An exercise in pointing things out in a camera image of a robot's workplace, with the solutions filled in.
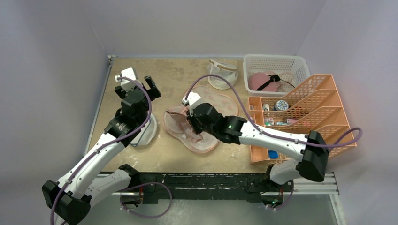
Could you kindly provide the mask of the pink satin bra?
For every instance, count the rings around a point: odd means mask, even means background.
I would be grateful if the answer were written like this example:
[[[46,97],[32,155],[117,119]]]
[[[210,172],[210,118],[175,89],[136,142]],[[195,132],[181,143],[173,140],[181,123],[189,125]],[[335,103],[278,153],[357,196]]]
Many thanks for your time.
[[[166,110],[164,118],[164,127],[182,139],[197,143],[203,140],[202,135],[198,135],[193,131],[192,126],[186,118],[188,109],[182,105],[174,105]]]

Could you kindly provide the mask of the floral mesh laundry bag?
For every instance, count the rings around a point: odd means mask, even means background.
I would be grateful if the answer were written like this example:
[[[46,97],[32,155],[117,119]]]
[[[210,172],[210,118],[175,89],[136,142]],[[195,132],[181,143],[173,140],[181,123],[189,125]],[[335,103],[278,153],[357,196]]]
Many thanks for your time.
[[[224,115],[224,116],[229,116],[229,115],[237,116],[238,115],[238,112],[239,112],[238,105],[229,96],[217,93],[206,86],[196,86],[192,89],[192,92],[198,93],[204,102],[210,103],[222,115]],[[163,115],[163,126],[164,126],[165,114],[166,114],[166,112]],[[201,140],[199,142],[192,143],[189,140],[187,141],[185,139],[182,139],[181,137],[177,137],[177,135],[175,135],[175,134],[171,134],[171,132],[168,131],[165,127],[164,127],[164,129],[170,135],[179,139],[182,142],[182,144],[192,152],[196,152],[196,153],[200,153],[200,154],[207,153],[207,152],[211,151],[213,148],[215,148],[219,143],[219,140],[217,140],[215,137],[213,137],[212,135],[210,135],[206,132],[202,132],[200,134],[200,135],[202,135],[203,140]]]

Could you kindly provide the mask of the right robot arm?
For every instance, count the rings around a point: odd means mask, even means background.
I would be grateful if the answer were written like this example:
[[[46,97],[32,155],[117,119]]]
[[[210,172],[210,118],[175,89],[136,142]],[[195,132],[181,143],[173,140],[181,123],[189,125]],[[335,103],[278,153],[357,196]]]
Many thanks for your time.
[[[296,179],[324,181],[329,149],[320,133],[292,134],[252,124],[238,116],[223,116],[211,104],[188,106],[187,120],[196,134],[206,132],[227,144],[273,150],[290,159],[271,166],[263,184],[270,191]]]

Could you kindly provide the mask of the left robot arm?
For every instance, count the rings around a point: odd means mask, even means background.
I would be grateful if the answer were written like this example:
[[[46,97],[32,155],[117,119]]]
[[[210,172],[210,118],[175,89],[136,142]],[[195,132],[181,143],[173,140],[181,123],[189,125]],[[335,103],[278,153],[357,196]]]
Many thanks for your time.
[[[152,101],[161,96],[150,76],[145,77],[149,88],[140,84],[133,75],[119,75],[120,85],[115,88],[121,98],[121,108],[110,120],[93,148],[64,176],[57,181],[48,180],[42,186],[47,206],[54,216],[64,223],[76,225],[88,214],[91,207],[120,189],[136,191],[140,185],[138,172],[123,165],[112,174],[97,179],[102,169],[126,147],[148,145],[157,132],[157,122],[152,115]]]

